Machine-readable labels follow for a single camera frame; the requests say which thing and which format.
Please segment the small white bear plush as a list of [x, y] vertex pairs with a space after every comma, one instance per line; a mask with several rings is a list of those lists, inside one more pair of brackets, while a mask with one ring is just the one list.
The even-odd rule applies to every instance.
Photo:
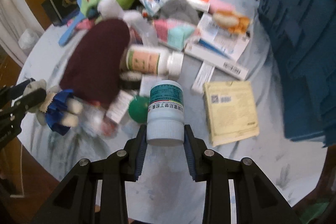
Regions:
[[83, 104], [74, 97], [71, 89], [62, 90], [59, 86], [47, 89], [45, 80], [33, 81], [25, 87], [23, 95], [43, 89], [46, 98], [37, 106], [29, 108], [29, 113], [35, 114], [40, 125], [47, 125], [51, 131], [64, 136], [72, 127], [79, 123], [79, 115]]

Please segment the yellow padded envelope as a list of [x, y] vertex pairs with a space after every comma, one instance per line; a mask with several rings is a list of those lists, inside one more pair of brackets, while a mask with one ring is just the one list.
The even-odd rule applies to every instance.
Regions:
[[249, 81], [213, 81], [203, 85], [210, 143], [217, 147], [260, 133]]

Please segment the white teal medicine bottle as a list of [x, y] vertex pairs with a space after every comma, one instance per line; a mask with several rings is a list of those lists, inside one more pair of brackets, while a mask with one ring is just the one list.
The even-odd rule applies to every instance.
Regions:
[[150, 90], [146, 141], [149, 145], [174, 147], [184, 143], [184, 100], [179, 83], [161, 80]]

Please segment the dark maroon cloth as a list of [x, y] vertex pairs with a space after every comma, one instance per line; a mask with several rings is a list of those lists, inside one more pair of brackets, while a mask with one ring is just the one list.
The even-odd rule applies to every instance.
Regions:
[[93, 26], [68, 59], [61, 89], [74, 96], [109, 107], [117, 97], [120, 62], [130, 42], [128, 25], [121, 19], [107, 19]]

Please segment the green bottle cap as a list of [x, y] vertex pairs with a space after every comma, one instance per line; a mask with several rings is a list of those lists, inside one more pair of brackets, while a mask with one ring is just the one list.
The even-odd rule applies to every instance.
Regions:
[[130, 118], [137, 123], [145, 124], [147, 122], [148, 106], [148, 97], [135, 96], [128, 108]]

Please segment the black gift box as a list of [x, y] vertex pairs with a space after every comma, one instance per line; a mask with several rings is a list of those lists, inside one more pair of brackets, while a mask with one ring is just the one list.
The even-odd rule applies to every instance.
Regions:
[[54, 26], [63, 26], [80, 10], [77, 0], [45, 0], [42, 8]]

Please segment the small white box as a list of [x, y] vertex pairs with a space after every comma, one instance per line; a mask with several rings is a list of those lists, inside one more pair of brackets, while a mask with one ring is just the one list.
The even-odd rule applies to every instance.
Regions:
[[150, 97], [152, 87], [159, 81], [167, 80], [167, 76], [142, 75], [139, 96]]

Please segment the white red long box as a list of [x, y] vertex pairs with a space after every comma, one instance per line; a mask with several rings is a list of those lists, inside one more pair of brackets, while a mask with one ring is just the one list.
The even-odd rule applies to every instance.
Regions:
[[184, 53], [204, 61], [236, 79], [241, 81], [245, 81], [247, 79], [248, 69], [224, 56], [199, 46], [196, 43], [188, 43], [185, 46]]

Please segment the large white medicine bottle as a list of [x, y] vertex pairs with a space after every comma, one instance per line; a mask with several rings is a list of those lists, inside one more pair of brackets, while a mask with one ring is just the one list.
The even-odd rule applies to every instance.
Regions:
[[183, 58], [183, 53], [167, 48], [132, 45], [126, 54], [126, 67], [129, 71], [178, 79]]

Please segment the orange white tiger plush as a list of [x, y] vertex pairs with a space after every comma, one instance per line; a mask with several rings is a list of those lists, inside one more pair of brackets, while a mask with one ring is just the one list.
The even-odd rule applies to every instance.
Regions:
[[213, 14], [213, 21], [231, 34], [245, 34], [250, 25], [250, 18], [237, 14], [235, 11], [218, 10]]

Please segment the pink teal sponge pack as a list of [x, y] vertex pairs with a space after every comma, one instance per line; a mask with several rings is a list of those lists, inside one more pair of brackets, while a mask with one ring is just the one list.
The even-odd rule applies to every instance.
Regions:
[[196, 25], [177, 19], [156, 19], [152, 25], [159, 43], [175, 51], [183, 51], [189, 42], [197, 42], [201, 36]]

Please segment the grey plush toy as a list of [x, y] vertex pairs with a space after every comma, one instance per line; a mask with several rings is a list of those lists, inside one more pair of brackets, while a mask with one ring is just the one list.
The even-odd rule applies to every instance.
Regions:
[[159, 11], [159, 19], [176, 19], [198, 25], [199, 16], [187, 0], [169, 0]]

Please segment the blue plastic storage crate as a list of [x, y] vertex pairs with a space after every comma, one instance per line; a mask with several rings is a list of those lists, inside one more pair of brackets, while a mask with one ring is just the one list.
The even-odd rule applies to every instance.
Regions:
[[257, 0], [277, 61], [285, 137], [335, 144], [335, 0]]

